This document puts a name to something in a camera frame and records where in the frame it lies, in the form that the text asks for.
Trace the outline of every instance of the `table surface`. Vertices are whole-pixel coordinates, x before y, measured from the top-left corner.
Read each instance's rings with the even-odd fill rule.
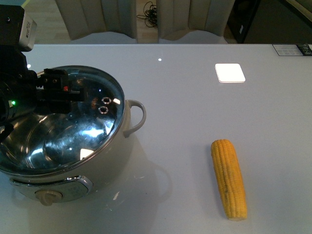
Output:
[[[106,71],[147,120],[119,177],[78,200],[44,207],[1,173],[2,234],[312,233],[312,57],[279,57],[272,45],[153,44],[35,45],[25,55],[36,72]],[[220,83],[216,63],[239,63],[246,81]],[[219,198],[210,145],[221,138],[240,162],[244,221],[229,221]]]

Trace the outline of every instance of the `beige chair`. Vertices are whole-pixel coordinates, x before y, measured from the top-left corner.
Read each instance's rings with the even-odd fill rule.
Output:
[[[56,0],[72,44],[137,43],[136,0]]]
[[[157,0],[159,43],[226,44],[235,0]]]

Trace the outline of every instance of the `cooking pot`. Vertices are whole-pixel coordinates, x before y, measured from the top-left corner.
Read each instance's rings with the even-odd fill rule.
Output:
[[[85,87],[87,99],[73,102],[69,114],[15,120],[14,131],[0,145],[0,170],[22,194],[47,206],[109,184],[127,163],[131,134],[146,119],[144,106],[125,100],[120,84],[108,73],[86,66],[55,69],[67,71],[72,90]],[[132,127],[133,106],[143,115]]]

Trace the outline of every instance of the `pot handle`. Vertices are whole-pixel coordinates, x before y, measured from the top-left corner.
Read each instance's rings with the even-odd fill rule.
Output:
[[[133,107],[133,106],[139,107],[142,110],[142,112],[143,112],[143,116],[142,116],[141,121],[136,126],[130,128],[128,130],[124,130],[123,131],[123,135],[125,136],[125,138],[129,137],[130,134],[132,134],[135,131],[139,130],[143,126],[143,124],[144,124],[144,122],[146,120],[146,110],[145,110],[145,107],[143,106],[143,104],[141,102],[136,101],[136,100],[126,100],[126,102],[129,105],[129,109],[131,109],[131,107]]]

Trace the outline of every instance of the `yellow corn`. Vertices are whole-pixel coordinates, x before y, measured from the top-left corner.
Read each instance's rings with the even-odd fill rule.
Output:
[[[234,221],[246,219],[245,189],[233,144],[227,139],[214,141],[211,145],[211,156],[227,218]]]

